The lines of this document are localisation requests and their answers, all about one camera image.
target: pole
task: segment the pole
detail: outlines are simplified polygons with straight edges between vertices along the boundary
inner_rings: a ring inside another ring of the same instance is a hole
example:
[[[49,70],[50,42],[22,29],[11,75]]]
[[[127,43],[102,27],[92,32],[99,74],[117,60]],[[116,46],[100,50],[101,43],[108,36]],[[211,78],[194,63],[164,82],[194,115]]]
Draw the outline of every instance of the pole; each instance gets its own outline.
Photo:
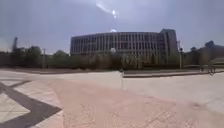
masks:
[[[121,71],[121,90],[123,90],[124,89],[124,84],[123,84],[123,73],[124,71],[122,70]]]
[[[46,49],[43,49],[43,60],[42,60],[42,68],[45,68],[45,51]]]

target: building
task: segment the building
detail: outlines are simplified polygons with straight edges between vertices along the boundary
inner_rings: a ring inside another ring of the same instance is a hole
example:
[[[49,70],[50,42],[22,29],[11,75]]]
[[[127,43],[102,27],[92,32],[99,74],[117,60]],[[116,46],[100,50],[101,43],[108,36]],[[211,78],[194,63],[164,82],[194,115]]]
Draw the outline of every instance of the building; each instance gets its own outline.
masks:
[[[161,32],[110,32],[75,36],[71,39],[71,55],[107,54],[111,49],[121,56],[152,59],[152,63],[178,54],[175,30],[163,29]]]

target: tree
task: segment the tree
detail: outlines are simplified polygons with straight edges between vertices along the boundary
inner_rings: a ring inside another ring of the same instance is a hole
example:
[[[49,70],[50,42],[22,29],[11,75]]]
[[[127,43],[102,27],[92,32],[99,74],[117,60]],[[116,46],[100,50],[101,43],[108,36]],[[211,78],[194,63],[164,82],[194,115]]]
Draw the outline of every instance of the tree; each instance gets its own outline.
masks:
[[[69,55],[62,50],[58,50],[51,57],[50,66],[53,68],[69,68],[70,66]]]
[[[38,46],[31,46],[25,50],[25,66],[40,67],[41,66],[41,50]]]
[[[193,65],[199,65],[200,64],[200,53],[197,51],[195,47],[191,48],[191,62]]]
[[[12,66],[24,66],[25,48],[16,48],[10,54]]]

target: road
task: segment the road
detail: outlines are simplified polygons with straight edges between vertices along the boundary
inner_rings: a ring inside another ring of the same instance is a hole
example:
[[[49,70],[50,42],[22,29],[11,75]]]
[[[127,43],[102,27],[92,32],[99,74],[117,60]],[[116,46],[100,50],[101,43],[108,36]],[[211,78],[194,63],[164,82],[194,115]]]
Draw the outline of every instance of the road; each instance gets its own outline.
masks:
[[[0,71],[51,88],[65,128],[222,128],[224,74],[122,79],[118,72],[30,75]]]

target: street light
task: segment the street light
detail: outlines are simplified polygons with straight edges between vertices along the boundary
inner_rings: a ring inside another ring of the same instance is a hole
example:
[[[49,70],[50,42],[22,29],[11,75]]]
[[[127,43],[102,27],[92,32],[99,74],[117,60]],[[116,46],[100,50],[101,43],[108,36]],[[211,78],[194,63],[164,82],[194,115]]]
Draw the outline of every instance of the street light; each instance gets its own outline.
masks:
[[[183,66],[183,48],[180,48],[180,69]]]
[[[112,55],[115,55],[116,52],[117,52],[116,48],[111,48],[110,49],[110,53]],[[123,69],[121,69],[120,72],[121,72],[121,90],[123,90]]]

